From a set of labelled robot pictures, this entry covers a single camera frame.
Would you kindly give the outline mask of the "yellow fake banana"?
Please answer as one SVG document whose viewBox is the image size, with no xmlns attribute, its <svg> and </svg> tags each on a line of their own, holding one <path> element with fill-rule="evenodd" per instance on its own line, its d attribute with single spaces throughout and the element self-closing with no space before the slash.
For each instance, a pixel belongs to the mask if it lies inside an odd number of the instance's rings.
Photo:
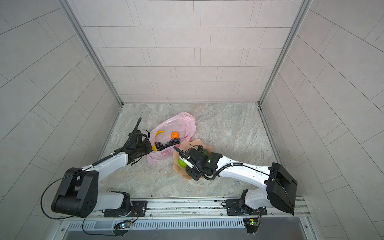
<svg viewBox="0 0 384 240">
<path fill-rule="evenodd" d="M 155 135 L 155 138 L 159 135 L 159 134 L 162 134 L 164 133 L 164 131 L 157 131 L 156 135 Z M 158 152 L 158 151 L 161 151 L 163 149 L 163 145 L 161 142 L 157 142 L 155 141 L 154 144 L 153 144 L 153 151 L 155 152 Z"/>
</svg>

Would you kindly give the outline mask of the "green fake fruit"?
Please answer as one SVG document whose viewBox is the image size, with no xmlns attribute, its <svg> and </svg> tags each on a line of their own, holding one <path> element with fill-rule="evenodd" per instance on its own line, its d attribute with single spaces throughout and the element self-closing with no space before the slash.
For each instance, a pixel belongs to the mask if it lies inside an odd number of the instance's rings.
<svg viewBox="0 0 384 240">
<path fill-rule="evenodd" d="M 188 166 L 182 159 L 179 159 L 178 163 L 179 163 L 180 167 L 183 169 L 185 169 Z"/>
</svg>

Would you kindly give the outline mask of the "pink scalloped bowl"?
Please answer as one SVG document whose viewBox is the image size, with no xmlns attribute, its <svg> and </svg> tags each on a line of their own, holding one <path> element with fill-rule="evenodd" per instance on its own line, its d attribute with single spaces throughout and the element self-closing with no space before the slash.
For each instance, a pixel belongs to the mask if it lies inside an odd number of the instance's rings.
<svg viewBox="0 0 384 240">
<path fill-rule="evenodd" d="M 189 141 L 183 141 L 181 143 L 181 146 L 179 147 L 181 150 L 183 151 L 186 151 L 188 150 L 189 148 L 191 148 L 192 146 L 203 146 L 203 149 L 204 150 L 207 150 L 208 151 L 208 154 L 212 153 L 213 152 L 213 148 L 211 146 L 207 146 L 205 145 L 200 139 L 197 139 L 197 140 L 194 140 L 192 142 L 189 142 Z M 192 177 L 190 177 L 187 172 L 186 172 L 186 169 L 185 168 L 182 168 L 179 164 L 179 153 L 177 151 L 174 151 L 173 154 L 173 160 L 174 160 L 174 164 L 173 164 L 173 169 L 175 172 L 177 172 L 179 175 L 181 175 L 184 179 L 186 180 L 193 180 Z"/>
</svg>

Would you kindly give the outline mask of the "orange fake tangerine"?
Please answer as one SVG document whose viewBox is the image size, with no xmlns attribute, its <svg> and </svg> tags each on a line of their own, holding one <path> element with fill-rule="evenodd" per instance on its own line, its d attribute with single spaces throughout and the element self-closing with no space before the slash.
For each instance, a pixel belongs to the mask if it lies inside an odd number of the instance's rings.
<svg viewBox="0 0 384 240">
<path fill-rule="evenodd" d="M 172 139 L 178 139 L 180 136 L 179 136 L 179 133 L 178 132 L 172 132 L 171 134 L 171 138 Z"/>
</svg>

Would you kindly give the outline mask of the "pink plastic bag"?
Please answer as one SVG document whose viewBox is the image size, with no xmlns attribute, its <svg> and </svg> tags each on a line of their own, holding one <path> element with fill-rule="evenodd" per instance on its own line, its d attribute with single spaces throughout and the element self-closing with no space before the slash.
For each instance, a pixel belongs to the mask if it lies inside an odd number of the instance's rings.
<svg viewBox="0 0 384 240">
<path fill-rule="evenodd" d="M 148 164 L 159 164 L 172 156 L 174 147 L 192 139 L 196 133 L 196 119 L 187 112 L 181 112 L 158 125 L 150 132 L 152 152 L 147 155 Z"/>
</svg>

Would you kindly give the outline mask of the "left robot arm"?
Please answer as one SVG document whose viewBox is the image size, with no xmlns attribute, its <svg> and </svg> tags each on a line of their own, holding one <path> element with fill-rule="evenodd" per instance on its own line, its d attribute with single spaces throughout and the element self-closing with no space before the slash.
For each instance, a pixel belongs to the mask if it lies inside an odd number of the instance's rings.
<svg viewBox="0 0 384 240">
<path fill-rule="evenodd" d="M 134 165 L 152 152 L 150 133 L 135 130 L 129 134 L 123 147 L 109 156 L 83 168 L 70 168 L 65 172 L 53 198 L 54 213 L 85 218 L 93 212 L 105 212 L 108 217 L 126 217 L 132 212 L 130 194 L 112 191 L 99 193 L 99 182 L 118 169 Z"/>
</svg>

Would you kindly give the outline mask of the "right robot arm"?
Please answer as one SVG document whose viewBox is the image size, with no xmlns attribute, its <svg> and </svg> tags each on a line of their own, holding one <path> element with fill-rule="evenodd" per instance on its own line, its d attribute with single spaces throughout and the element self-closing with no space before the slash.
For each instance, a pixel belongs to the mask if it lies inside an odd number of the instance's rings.
<svg viewBox="0 0 384 240">
<path fill-rule="evenodd" d="M 203 147 L 194 146 L 186 151 L 177 147 L 187 174 L 195 181 L 204 178 L 213 181 L 218 177 L 233 178 L 256 186 L 256 190 L 244 190 L 239 200 L 243 213 L 253 215 L 262 207 L 274 207 L 281 212 L 295 214 L 297 180 L 281 165 L 256 166 L 232 160 L 218 153 L 203 153 Z"/>
</svg>

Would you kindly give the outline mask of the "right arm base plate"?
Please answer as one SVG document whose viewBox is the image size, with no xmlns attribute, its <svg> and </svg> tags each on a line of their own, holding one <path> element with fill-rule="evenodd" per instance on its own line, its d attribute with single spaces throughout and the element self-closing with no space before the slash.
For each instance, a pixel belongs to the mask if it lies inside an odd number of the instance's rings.
<svg viewBox="0 0 384 240">
<path fill-rule="evenodd" d="M 266 216 L 267 209 L 264 207 L 254 210 L 245 204 L 241 204 L 240 200 L 225 200 L 222 202 L 222 207 L 227 210 L 228 216 Z"/>
</svg>

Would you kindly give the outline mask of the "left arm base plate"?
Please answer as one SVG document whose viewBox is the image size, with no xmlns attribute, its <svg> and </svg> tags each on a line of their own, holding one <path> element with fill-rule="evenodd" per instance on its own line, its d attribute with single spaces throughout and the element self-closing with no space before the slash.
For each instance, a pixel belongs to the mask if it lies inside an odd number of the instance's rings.
<svg viewBox="0 0 384 240">
<path fill-rule="evenodd" d="M 131 201 L 128 209 L 121 207 L 115 210 L 103 210 L 105 218 L 141 218 L 146 214 L 147 201 Z"/>
</svg>

